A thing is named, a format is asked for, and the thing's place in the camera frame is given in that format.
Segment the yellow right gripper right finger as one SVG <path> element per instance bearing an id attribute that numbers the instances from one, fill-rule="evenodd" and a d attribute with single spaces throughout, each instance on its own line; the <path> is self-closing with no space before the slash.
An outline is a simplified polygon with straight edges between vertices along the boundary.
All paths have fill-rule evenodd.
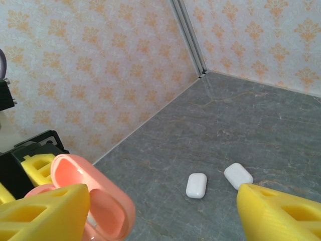
<path id="1" fill-rule="evenodd" d="M 321 203 L 242 184 L 237 211 L 246 241 L 321 241 Z"/>

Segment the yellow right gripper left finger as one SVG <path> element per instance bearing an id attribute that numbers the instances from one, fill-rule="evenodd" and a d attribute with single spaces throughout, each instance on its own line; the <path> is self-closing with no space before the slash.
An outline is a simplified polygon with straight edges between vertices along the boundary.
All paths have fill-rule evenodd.
<path id="1" fill-rule="evenodd" d="M 0 241 L 81 241 L 87 185 L 73 184 L 0 205 Z"/>

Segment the pink earbud charging case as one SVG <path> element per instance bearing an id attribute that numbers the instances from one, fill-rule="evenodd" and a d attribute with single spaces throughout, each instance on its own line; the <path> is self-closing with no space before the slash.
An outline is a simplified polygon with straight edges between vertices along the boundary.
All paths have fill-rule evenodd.
<path id="1" fill-rule="evenodd" d="M 71 184 L 86 184 L 90 209 L 81 241 L 124 241 L 136 218 L 131 198 L 84 158 L 60 154 L 51 165 L 51 184 L 27 193 L 37 195 Z"/>

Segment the white earbud charging case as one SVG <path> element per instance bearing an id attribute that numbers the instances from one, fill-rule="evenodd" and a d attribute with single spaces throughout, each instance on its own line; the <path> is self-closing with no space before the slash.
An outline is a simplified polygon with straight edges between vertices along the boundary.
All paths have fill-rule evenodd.
<path id="1" fill-rule="evenodd" d="M 207 176 L 204 173 L 192 173 L 187 182 L 186 195 L 193 199 L 202 199 L 205 196 Z"/>
<path id="2" fill-rule="evenodd" d="M 229 183 L 239 190 L 242 184 L 253 184 L 253 176 L 240 164 L 233 163 L 224 170 L 224 176 Z"/>

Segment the aluminium corner post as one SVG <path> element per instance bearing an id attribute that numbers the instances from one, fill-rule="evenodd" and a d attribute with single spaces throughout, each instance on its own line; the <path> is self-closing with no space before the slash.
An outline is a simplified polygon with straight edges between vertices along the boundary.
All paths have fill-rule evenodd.
<path id="1" fill-rule="evenodd" d="M 173 5 L 174 12 L 178 18 L 180 28 L 183 32 L 183 36 L 186 40 L 188 49 L 191 54 L 191 59 L 195 65 L 197 75 L 199 78 L 201 78 L 204 75 L 206 75 L 206 73 L 208 72 L 208 69 L 199 45 L 199 41 L 197 40 L 196 33 L 192 26 L 192 22 L 188 14 L 186 5 L 184 3 L 184 0 L 170 0 L 170 1 Z"/>

